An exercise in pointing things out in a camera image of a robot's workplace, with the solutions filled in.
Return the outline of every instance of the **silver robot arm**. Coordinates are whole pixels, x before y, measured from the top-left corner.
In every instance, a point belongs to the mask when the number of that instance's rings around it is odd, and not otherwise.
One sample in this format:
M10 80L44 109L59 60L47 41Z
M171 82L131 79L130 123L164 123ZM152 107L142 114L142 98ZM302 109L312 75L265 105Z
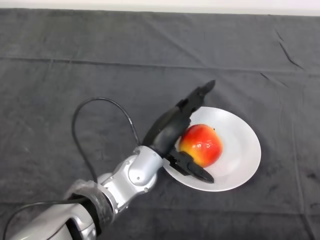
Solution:
M157 171L163 163L162 157L151 148L139 146L113 173L101 175L95 187L106 201L93 201L99 213L105 212L105 215L100 217L111 218L106 222L110 224L119 213L128 208L134 197L151 190L157 181ZM105 207L112 209L111 214L101 209ZM95 218L92 211L79 203L54 205L36 217L11 240L95 240L97 228L105 227L96 226Z
M67 197L85 201L50 207L11 240L95 240L134 197L152 189L164 159L185 176L213 183L213 177L194 163L190 155L177 152L175 144L188 128L191 114L200 108L205 95L214 86L215 81L212 80L197 87L187 98L161 115L147 132L142 146L137 147L113 173L100 176L98 183L76 182Z

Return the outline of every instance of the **wall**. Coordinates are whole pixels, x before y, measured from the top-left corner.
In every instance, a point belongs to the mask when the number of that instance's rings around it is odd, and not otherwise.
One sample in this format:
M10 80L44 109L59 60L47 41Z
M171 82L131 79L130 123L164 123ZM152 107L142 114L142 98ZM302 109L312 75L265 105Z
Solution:
M0 0L0 8L320 16L320 0Z

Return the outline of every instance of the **gray cloth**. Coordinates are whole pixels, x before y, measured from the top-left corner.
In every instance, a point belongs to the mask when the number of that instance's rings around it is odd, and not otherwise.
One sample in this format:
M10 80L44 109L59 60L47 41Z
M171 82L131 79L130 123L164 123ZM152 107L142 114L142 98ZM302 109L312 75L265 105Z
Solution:
M320 18L61 10L0 10L0 226L18 202L60 199L89 180L70 125L84 99L108 97L140 138L193 88L216 79L206 105L256 132L256 174L201 192L164 170L100 239L320 239ZM104 102L77 131L97 173L135 147ZM43 208L13 221L9 235Z

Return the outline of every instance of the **black cable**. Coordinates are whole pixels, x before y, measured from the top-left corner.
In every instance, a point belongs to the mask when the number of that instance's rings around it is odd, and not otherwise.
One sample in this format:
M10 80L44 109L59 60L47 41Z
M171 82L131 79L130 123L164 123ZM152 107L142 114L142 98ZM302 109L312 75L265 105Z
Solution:
M89 98L89 99L83 101L82 103L80 103L78 105L78 107L75 109L74 114L72 116L72 122L71 122L72 137L73 137L73 140L74 140L74 143L75 143L76 147L78 148L78 151L80 152L80 154L81 154L86 166L88 167L88 169L89 169L89 171L90 171L90 173L92 175L93 180L97 183L98 182L98 177L97 177L97 174L95 172L95 169L92 166L92 164L90 163L90 161L88 160L84 150L82 149L82 147L81 147L81 145L79 143L78 137L76 135L76 120L77 120L78 114L79 114L80 110L86 104L88 104L90 102L93 102L93 101L106 101L106 102L114 104L116 107L118 107L123 112L123 114L126 116L126 118L128 119L130 127L131 127L131 130L133 132L133 135L134 135L134 138L135 138L135 141L136 141L136 144L138 146L140 146L140 141L139 141L139 137L138 137L135 125L131 120L131 117L126 112L126 110L121 105L119 105L117 102L115 102L115 101L113 101L113 100L111 100L109 98L105 98L105 97L93 97L93 98Z
M127 120L129 121L131 130L133 132L135 141L136 141L138 146L140 146L140 141L139 141L139 137L138 137L136 128L134 126L134 123L131 120L131 117L126 112L126 110L121 105L119 105L117 102L115 102L115 101L113 101L113 100L111 100L109 98L105 98L105 97L93 97L93 98L87 99L87 100L83 101L82 103L80 103L78 105L78 107L75 109L75 111L73 113L73 116L72 116L72 121L71 121L72 137L73 137L74 143L75 143L77 149L79 150L79 152L80 152L80 154L81 154L86 166L89 168L89 170L91 172L93 180L97 183L98 182L98 177L97 177L97 174L95 172L95 169L92 166L92 164L90 163L89 159L87 158L84 150L82 149L82 147L81 147L81 145L79 143L78 137L76 135L76 120L77 120L77 117L79 115L79 112L80 112L80 110L82 109L82 107L84 105L86 105L86 104L88 104L90 102L93 102L93 101L106 101L106 102L114 104L116 107L118 107L124 113L124 115L126 116ZM59 204L59 205L60 204L76 204L76 203L81 203L83 200L84 200L83 198L79 198L79 199L73 199L73 200L39 201L39 202L33 202L33 203L26 204L26 205L18 208L17 210L15 210L10 215L10 217L7 220L7 222L5 224L5 227L3 229L2 240L6 240L6 233L7 233L8 227L9 227L10 222L12 221L12 219L15 217L15 215L20 213L21 211L27 209L27 208L32 208L32 207L36 207L36 206L43 206L43 205L55 205L55 204Z

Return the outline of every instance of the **red apple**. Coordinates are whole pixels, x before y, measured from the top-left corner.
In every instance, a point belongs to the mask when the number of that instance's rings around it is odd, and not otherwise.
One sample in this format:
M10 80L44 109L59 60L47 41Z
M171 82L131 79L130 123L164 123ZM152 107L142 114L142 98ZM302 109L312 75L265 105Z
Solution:
M189 127L181 137L179 151L186 152L196 164L206 168L218 160L223 143L213 128L197 124Z

